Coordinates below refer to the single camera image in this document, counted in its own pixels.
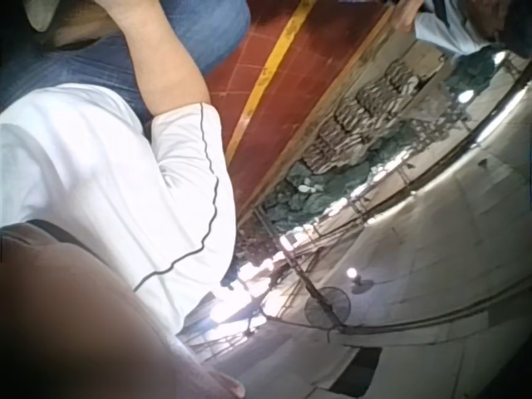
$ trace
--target yellow floor marking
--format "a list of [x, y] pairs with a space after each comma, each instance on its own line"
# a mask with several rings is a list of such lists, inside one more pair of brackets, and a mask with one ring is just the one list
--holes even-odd
[[228, 164], [233, 159], [237, 148], [239, 148], [240, 141], [242, 141], [242, 138], [244, 137], [244, 133], [259, 106], [264, 92], [272, 81], [275, 72], [290, 48], [293, 39], [296, 37], [296, 34], [298, 34], [299, 29], [301, 29], [308, 14], [312, 11], [314, 4], [316, 4], [316, 0], [301, 0], [298, 8], [293, 12], [286, 27], [284, 27], [281, 32], [281, 36], [277, 40], [277, 43], [275, 43], [275, 47], [264, 64], [259, 79], [257, 79], [253, 90], [249, 94], [248, 101], [242, 110], [242, 115], [240, 115], [239, 122], [234, 128], [233, 135], [231, 136], [231, 140], [225, 151], [225, 159]]

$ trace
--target yellow line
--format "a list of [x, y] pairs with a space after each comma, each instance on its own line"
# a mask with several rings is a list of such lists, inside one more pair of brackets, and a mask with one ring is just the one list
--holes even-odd
[[257, 107], [259, 106], [260, 100], [263, 97], [264, 92], [268, 88], [270, 82], [275, 75], [281, 61], [286, 55], [290, 45], [293, 42], [293, 39], [296, 37], [296, 34], [301, 29], [301, 26], [307, 19], [308, 14], [314, 7], [316, 0], [301, 0], [299, 2], [298, 8], [293, 12], [290, 20], [284, 27], [281, 36], [275, 43], [271, 54], [264, 64], [264, 68], [259, 76], [259, 79], [255, 82], [255, 86], [251, 93], [249, 94], [248, 101], [244, 109], [242, 110], [242, 115], [240, 115], [239, 122], [234, 128], [233, 135], [227, 150], [225, 151], [225, 159], [227, 163], [230, 163], [236, 153], [237, 148], [239, 148], [240, 141], [244, 137], [244, 133], [253, 117]]
[[349, 59], [345, 67], [334, 79], [331, 86], [322, 95], [316, 106], [310, 111], [303, 124], [298, 128], [298, 131], [293, 135], [292, 139], [284, 147], [283, 151], [279, 154], [273, 165], [270, 167], [266, 175], [255, 186], [253, 193], [248, 197], [244, 206], [239, 209], [238, 219], [239, 223], [246, 219], [249, 214], [249, 210], [252, 206], [255, 206], [260, 202], [264, 196], [273, 189], [273, 187], [279, 182], [279, 177], [288, 172], [288, 168], [301, 156], [303, 151], [308, 147], [311, 140], [305, 138], [305, 133], [308, 130], [309, 125], [318, 116], [318, 112], [322, 110], [330, 101], [333, 96], [337, 96], [337, 89], [345, 83], [346, 78], [349, 76], [350, 71], [357, 65], [364, 54], [368, 51], [371, 45], [382, 35], [389, 32], [390, 16], [392, 9], [389, 7], [377, 20], [371, 31], [366, 35], [361, 45]]

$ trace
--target sleeve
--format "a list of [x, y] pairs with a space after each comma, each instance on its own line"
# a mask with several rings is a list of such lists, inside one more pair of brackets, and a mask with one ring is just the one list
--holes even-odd
[[453, 23], [450, 29], [431, 12], [418, 13], [414, 27], [417, 39], [435, 44], [458, 55], [472, 54], [483, 47], [471, 39], [470, 34], [461, 24]]
[[234, 195], [221, 124], [212, 106], [196, 104], [157, 116], [151, 134], [160, 173], [179, 213], [180, 247], [186, 248], [174, 261], [180, 281], [188, 282], [179, 286], [179, 307], [186, 315], [219, 284], [234, 252]]

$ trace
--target white t-shirt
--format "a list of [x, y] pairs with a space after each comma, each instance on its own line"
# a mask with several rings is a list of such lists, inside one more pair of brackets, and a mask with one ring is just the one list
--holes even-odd
[[112, 267], [168, 333], [226, 272], [236, 234], [219, 116], [154, 119], [152, 143], [115, 92], [63, 85], [0, 115], [2, 225], [42, 219]]
[[[419, 12], [414, 21], [416, 37], [458, 55], [478, 52], [489, 43], [465, 21], [456, 0], [445, 0], [449, 27], [433, 12]], [[433, 0], [425, 0], [425, 6], [434, 11]]]

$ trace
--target red tiled floor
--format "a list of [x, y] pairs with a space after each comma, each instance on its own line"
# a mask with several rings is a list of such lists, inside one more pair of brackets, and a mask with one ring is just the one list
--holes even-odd
[[246, 92], [249, 94], [253, 90], [262, 70], [263, 68], [260, 66], [238, 64], [234, 69], [233, 77], [229, 81], [227, 92]]
[[[249, 94], [299, 0], [248, 0], [252, 27], [208, 76], [226, 146]], [[259, 103], [229, 166], [237, 207], [268, 172], [381, 15], [374, 5], [318, 1]]]
[[242, 56], [239, 59], [239, 65], [263, 67], [276, 42], [276, 39], [257, 36], [251, 33], [242, 52]]

